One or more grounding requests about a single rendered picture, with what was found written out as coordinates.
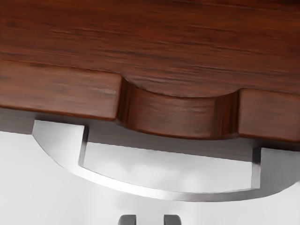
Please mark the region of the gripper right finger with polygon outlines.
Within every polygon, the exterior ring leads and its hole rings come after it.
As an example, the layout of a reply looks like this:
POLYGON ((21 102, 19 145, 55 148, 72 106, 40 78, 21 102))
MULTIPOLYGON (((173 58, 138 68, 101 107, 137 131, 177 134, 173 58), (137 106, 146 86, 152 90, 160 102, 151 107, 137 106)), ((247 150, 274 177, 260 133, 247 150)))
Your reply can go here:
POLYGON ((181 225, 181 218, 178 215, 164 215, 164 225, 181 225))

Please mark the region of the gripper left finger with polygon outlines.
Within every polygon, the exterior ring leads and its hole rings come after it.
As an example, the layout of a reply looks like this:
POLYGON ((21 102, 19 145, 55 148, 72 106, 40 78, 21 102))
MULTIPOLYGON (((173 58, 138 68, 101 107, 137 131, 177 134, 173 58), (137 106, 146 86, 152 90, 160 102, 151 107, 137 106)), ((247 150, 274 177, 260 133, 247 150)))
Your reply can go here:
POLYGON ((136 225, 136 215, 120 216, 118 225, 136 225))

